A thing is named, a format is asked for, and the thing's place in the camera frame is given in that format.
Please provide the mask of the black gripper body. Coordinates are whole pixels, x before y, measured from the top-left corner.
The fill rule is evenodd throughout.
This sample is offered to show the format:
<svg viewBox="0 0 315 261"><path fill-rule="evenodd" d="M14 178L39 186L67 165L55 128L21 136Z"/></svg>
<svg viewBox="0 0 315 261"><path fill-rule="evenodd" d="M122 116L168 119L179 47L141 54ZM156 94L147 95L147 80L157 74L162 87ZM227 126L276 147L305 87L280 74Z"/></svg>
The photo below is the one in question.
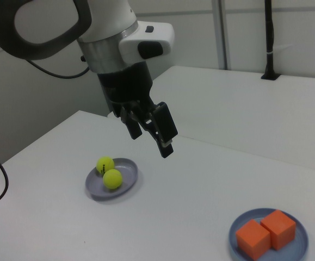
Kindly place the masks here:
<svg viewBox="0 0 315 261"><path fill-rule="evenodd" d="M124 70L97 75L110 110L121 117L121 109L134 111L144 121L149 119L154 103L150 98L152 78L145 61Z"/></svg>

